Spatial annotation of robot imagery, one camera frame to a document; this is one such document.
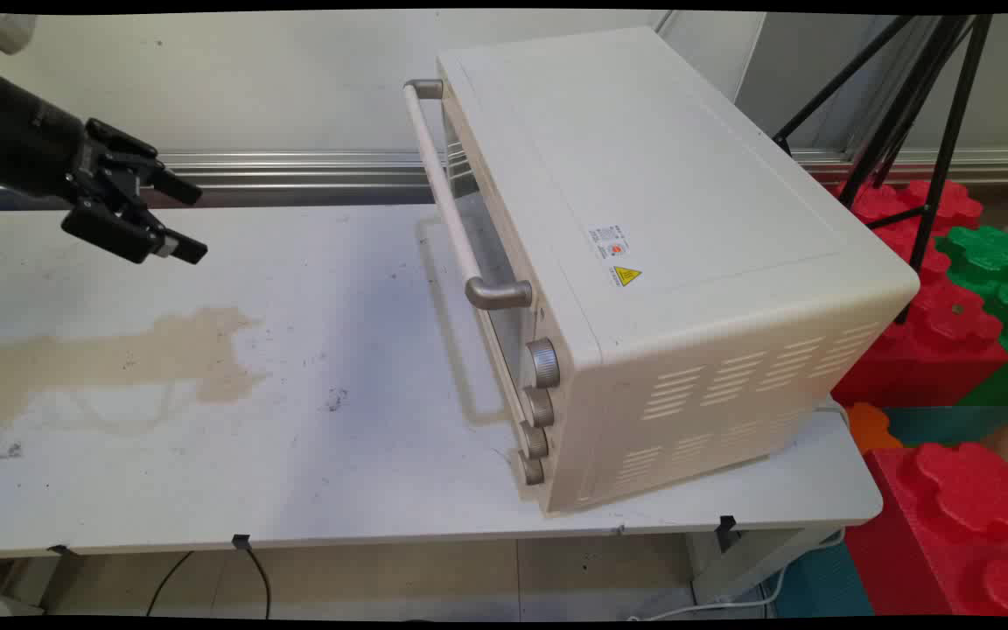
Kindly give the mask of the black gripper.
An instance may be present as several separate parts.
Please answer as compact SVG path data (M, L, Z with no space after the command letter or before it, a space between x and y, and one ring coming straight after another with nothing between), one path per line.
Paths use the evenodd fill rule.
M95 192L77 179L89 165L89 140L97 147L97 171L145 185L184 205L199 202L201 190L171 171L151 144L99 119L85 124L56 105L0 76L0 185L32 197L80 200L61 221L61 230L125 262L151 256L199 263L205 243L172 230L143 205L117 213L87 200Z

